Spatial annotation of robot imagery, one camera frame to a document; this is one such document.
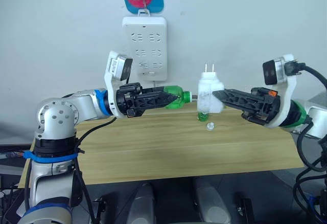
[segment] outlet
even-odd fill
[[[163,17],[125,17],[123,29],[138,76],[147,81],[165,81],[168,71],[166,20]]]

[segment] wooden table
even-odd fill
[[[80,137],[106,122],[77,126]],[[196,103],[179,110],[154,109],[140,118],[118,119],[83,141],[79,155],[86,184],[101,184],[303,167],[291,135],[267,129],[226,109],[197,120]],[[24,186],[23,174],[19,187]]]

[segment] white power strip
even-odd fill
[[[167,79],[167,22],[163,17],[125,17],[123,29],[138,76],[147,81]]]

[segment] floor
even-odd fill
[[[203,176],[214,186],[231,214],[232,224],[245,223],[236,210],[236,192],[252,199],[256,221],[268,223],[307,223],[294,202],[292,189],[270,171]],[[154,187],[158,224],[200,221],[193,204],[192,177],[148,181]],[[102,223],[125,224],[131,202],[144,182],[127,182],[88,186],[92,199],[107,194],[109,203]],[[73,223],[90,223],[85,200],[73,209]]]

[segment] white power adapter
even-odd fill
[[[125,17],[123,29],[138,76],[146,81],[165,81],[168,71],[165,18]]]
[[[199,113],[220,113],[223,110],[224,104],[213,95],[213,91],[218,90],[224,90],[224,84],[217,78],[214,65],[212,72],[207,72],[207,65],[205,65],[205,72],[201,74],[198,85],[197,110]]]

